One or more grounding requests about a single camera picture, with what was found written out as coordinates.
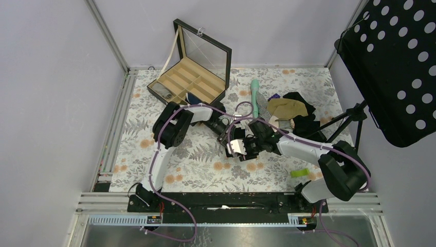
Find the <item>navy blue white-trimmed underwear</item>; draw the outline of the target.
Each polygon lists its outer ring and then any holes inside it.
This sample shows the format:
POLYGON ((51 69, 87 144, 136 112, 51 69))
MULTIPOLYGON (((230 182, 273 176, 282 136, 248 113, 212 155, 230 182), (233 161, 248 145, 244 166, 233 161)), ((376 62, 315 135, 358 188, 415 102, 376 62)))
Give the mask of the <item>navy blue white-trimmed underwear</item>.
POLYGON ((191 105, 202 103, 202 101, 199 98, 197 98, 195 95, 191 93, 186 94, 186 102, 191 105))

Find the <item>black white-trimmed boxer briefs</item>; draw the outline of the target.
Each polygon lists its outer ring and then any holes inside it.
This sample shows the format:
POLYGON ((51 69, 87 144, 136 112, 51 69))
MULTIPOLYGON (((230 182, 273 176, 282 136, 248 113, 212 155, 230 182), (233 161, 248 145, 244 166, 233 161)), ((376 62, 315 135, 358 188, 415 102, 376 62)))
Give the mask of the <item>black white-trimmed boxer briefs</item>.
POLYGON ((230 131, 230 140, 243 139, 245 138, 245 136, 246 136, 245 129, 239 127, 233 127, 232 130, 230 131))

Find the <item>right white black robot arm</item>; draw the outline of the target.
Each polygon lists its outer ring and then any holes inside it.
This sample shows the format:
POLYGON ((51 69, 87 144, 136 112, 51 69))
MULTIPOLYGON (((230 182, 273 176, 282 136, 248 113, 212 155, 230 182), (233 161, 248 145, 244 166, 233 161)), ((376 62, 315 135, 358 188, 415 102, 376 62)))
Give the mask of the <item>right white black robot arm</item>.
POLYGON ((369 187, 371 174, 356 150, 347 142, 320 143, 298 137, 281 130, 264 120, 252 119, 249 123, 252 136, 237 139, 228 137, 228 150, 244 159, 256 157, 266 151, 295 157, 320 168, 322 178, 303 184, 296 191, 296 208, 307 212, 315 203, 337 198, 349 201, 357 192, 369 187))

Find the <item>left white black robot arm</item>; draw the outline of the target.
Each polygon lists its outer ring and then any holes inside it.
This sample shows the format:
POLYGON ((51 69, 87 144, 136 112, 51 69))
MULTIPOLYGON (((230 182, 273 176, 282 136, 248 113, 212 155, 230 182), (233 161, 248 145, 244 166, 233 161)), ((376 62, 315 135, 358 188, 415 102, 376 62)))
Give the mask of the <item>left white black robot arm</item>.
POLYGON ((243 139, 245 130, 231 126, 242 117, 232 115, 233 121, 223 123, 221 117, 229 116, 223 104, 211 106, 204 103, 180 105, 169 102, 153 126, 155 151, 152 155, 149 171, 136 186, 130 199, 137 199, 146 211, 158 208, 162 199, 159 196, 163 186, 165 170, 175 149, 183 142, 190 126, 201 122, 214 132, 217 141, 226 149, 234 139, 243 139))

